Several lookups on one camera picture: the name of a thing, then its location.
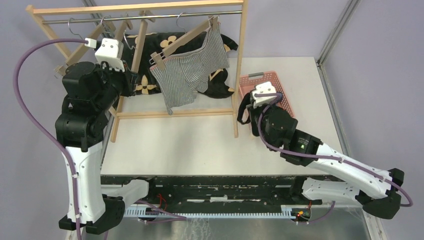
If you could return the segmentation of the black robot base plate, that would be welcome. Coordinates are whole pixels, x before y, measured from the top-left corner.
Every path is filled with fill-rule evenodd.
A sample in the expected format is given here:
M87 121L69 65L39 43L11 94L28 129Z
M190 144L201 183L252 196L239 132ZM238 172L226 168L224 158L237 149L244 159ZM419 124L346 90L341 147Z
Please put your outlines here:
M297 189L294 176L112 176L102 175L103 185L123 187L146 180L149 190L142 200L174 214L276 213L282 205L320 205Z

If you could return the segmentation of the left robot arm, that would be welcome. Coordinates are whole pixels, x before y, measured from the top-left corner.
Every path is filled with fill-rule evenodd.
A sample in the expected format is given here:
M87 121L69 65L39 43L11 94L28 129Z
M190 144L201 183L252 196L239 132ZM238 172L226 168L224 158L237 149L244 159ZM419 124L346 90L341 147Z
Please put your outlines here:
M119 97L135 92L137 74L127 66L112 69L108 63L82 61L67 68L62 78L66 96L55 122L56 139L64 154L69 210L59 221L64 230L85 228L100 235L116 227L125 211L141 199L149 204L158 191L142 178L135 178L114 192L101 188L101 163L107 112Z

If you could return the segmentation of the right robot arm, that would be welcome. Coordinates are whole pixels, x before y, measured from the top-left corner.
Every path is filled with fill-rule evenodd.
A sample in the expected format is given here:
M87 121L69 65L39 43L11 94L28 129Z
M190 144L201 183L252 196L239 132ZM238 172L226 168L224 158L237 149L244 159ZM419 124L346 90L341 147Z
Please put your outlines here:
M324 143L318 137L297 129L298 121L276 105L247 107L254 136L280 157L296 166L323 171L337 181L302 177L289 189L296 204L305 200L352 203L368 214L392 219L402 207L412 204L402 189L405 173L392 168L383 170L359 162Z

